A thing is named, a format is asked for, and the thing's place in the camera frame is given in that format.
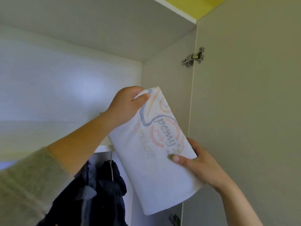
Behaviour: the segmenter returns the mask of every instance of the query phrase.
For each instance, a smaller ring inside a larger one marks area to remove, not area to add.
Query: cabinet
[[[196,27],[153,0],[1,0],[1,160],[76,129],[122,87],[158,85],[264,225],[299,225],[300,5],[227,0]],[[205,60],[182,66],[201,46]],[[111,150],[107,139],[95,157]],[[133,191],[127,200],[129,225],[169,225],[181,211],[183,226],[226,225],[209,187],[152,216]]]

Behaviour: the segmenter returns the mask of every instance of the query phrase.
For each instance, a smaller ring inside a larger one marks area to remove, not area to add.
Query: gray sleeve
[[[47,148],[0,171],[0,225],[35,226],[72,180]]]

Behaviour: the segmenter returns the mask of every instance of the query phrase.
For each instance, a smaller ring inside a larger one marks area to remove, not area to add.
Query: white fabric
[[[168,154],[196,157],[179,128],[161,90],[142,91],[151,98],[126,124],[109,137],[130,178],[145,215],[181,203],[201,188],[202,183],[187,169],[173,163]]]

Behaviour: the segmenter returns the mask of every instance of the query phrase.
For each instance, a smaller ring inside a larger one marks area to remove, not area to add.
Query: cabinet hinge
[[[194,54],[190,54],[186,57],[186,59],[183,59],[181,61],[182,65],[186,65],[187,68],[190,68],[193,66],[193,61],[196,60],[198,63],[201,63],[205,56],[204,56],[204,52],[205,52],[205,48],[204,47],[200,47],[199,52]]]

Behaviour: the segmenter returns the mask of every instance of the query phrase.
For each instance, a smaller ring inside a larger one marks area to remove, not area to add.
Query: drawstring
[[[112,168],[112,155],[113,155],[113,152],[111,152],[110,167],[111,167],[111,173],[112,173],[112,181],[114,181],[113,168]]]

